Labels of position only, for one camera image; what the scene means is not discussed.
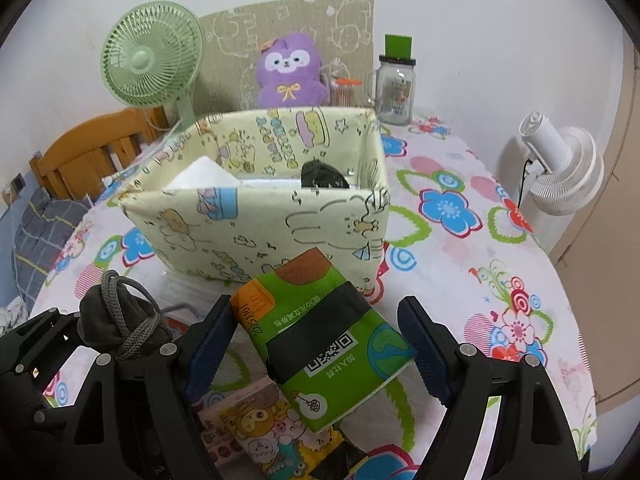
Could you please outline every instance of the qr code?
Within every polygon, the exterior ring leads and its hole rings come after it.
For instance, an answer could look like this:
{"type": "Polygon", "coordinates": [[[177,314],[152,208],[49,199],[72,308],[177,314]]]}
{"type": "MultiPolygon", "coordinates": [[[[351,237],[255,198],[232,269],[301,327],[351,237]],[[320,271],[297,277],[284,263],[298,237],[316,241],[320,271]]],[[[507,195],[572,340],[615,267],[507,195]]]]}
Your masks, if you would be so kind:
{"type": "Polygon", "coordinates": [[[321,372],[329,364],[335,361],[338,357],[343,355],[347,350],[350,350],[356,346],[358,342],[350,332],[345,332],[338,339],[329,345],[329,347],[322,352],[318,357],[305,366],[305,372],[309,377],[313,377],[318,372],[321,372]]]}

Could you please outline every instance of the yellow bow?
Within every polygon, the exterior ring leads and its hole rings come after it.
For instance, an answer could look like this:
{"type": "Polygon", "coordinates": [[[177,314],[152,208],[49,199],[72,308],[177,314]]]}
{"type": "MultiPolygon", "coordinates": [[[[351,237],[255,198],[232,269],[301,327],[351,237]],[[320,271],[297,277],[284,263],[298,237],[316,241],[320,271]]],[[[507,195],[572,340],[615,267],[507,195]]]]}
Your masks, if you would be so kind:
{"type": "Polygon", "coordinates": [[[276,91],[278,92],[278,94],[284,94],[282,96],[282,100],[286,101],[287,99],[291,98],[291,99],[297,99],[295,95],[293,95],[293,92],[297,92],[298,90],[300,90],[302,88],[302,86],[300,86],[300,83],[293,83],[293,85],[278,85],[278,87],[276,88],[276,91]]]}

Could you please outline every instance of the blue gripper pad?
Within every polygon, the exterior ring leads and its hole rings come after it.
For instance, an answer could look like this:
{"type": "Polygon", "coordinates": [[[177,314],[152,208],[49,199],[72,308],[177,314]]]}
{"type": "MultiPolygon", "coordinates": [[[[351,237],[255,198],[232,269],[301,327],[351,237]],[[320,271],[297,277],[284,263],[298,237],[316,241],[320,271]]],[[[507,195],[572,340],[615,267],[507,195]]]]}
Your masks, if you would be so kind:
{"type": "Polygon", "coordinates": [[[237,324],[231,306],[227,303],[191,359],[189,381],[184,389],[189,402],[196,402],[209,391],[237,324]]]}
{"type": "Polygon", "coordinates": [[[398,304],[398,326],[418,352],[415,364],[427,391],[448,408],[454,399],[449,380],[452,370],[430,333],[430,330],[437,330],[437,325],[427,316],[420,302],[408,296],[398,304]]]}

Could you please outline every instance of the star print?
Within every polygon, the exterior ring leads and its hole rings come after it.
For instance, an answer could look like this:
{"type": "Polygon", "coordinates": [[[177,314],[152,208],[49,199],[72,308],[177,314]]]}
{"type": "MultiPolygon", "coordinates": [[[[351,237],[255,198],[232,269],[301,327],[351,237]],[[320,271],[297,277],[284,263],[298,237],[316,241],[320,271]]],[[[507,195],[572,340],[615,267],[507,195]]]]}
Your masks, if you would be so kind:
{"type": "Polygon", "coordinates": [[[347,126],[347,119],[342,119],[342,120],[335,120],[335,131],[336,132],[340,132],[341,134],[344,133],[345,130],[348,130],[349,127],[347,126]]]}

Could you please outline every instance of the green fan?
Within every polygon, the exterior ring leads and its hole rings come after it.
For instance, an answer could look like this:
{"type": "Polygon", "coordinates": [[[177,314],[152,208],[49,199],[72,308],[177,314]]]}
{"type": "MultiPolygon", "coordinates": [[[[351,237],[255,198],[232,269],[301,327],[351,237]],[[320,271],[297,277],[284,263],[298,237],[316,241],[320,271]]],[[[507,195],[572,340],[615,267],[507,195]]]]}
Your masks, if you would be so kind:
{"type": "Polygon", "coordinates": [[[172,2],[134,7],[102,48],[102,79],[116,99],[135,108],[175,101],[183,128],[195,122],[193,86],[202,60],[198,18],[172,2]]]}

